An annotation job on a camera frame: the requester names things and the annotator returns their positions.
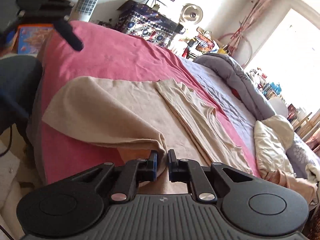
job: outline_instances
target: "beige blanket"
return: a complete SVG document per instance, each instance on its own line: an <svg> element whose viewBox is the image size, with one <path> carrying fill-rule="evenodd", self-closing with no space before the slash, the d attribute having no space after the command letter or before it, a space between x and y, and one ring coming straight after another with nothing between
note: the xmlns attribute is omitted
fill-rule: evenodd
<svg viewBox="0 0 320 240"><path fill-rule="evenodd" d="M257 167L263 179L290 188L310 204L317 203L317 185L307 179L296 178L285 154L293 142L294 130L288 120L274 115L254 127Z"/></svg>
<svg viewBox="0 0 320 240"><path fill-rule="evenodd" d="M72 138L103 147L116 147L124 161L148 157L157 150L158 176L166 168L166 153L190 158L201 165L222 162L244 172L251 170L237 147L207 106L183 83L79 77L53 97L43 121ZM165 172L157 183L142 191L183 193L184 184L167 181Z"/></svg>

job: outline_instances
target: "metal screw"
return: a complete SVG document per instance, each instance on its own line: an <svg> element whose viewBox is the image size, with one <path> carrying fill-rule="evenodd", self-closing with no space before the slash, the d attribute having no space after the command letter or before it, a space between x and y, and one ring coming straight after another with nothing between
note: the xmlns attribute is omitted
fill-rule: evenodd
<svg viewBox="0 0 320 240"><path fill-rule="evenodd" d="M212 193L201 193L199 198L203 201L211 201L215 199L215 196Z"/></svg>
<svg viewBox="0 0 320 240"><path fill-rule="evenodd" d="M20 11L18 17L23 17L26 14L26 11Z"/></svg>
<svg viewBox="0 0 320 240"><path fill-rule="evenodd" d="M113 201L124 201L127 199L127 195L123 193L115 193L111 196Z"/></svg>

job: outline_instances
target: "pink blanket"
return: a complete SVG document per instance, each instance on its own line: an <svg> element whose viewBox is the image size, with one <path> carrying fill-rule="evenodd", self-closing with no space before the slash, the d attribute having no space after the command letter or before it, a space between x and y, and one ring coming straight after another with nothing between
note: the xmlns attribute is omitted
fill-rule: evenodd
<svg viewBox="0 0 320 240"><path fill-rule="evenodd" d="M83 41L84 49L75 52L57 33L53 34L43 59L42 114L55 93L69 80L79 76L129 81L174 78L177 82L183 82L195 89L207 103L217 108L218 120L234 143L243 147L244 157L253 174L259 176L255 158L222 109L172 52L142 38L128 36L99 25L84 22L73 22L72 25L74 32ZM106 161L123 165L116 149L98 147L69 138L43 122L41 131L42 160L48 184Z"/></svg>

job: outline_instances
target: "gray chair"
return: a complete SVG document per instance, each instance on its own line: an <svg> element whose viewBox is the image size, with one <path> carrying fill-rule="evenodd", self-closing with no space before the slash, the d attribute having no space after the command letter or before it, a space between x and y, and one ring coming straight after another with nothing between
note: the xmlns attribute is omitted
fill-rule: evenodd
<svg viewBox="0 0 320 240"><path fill-rule="evenodd" d="M42 65L32 56L14 56L0 60L0 134L14 123L28 145L26 128Z"/></svg>

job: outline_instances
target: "round fan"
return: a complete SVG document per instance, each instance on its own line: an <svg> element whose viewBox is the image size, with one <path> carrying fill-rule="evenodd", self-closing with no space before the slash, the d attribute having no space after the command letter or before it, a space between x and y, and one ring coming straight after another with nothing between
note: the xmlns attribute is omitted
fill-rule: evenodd
<svg viewBox="0 0 320 240"><path fill-rule="evenodd" d="M187 3L181 10L180 21L188 24L198 24L203 17L202 9L194 4Z"/></svg>

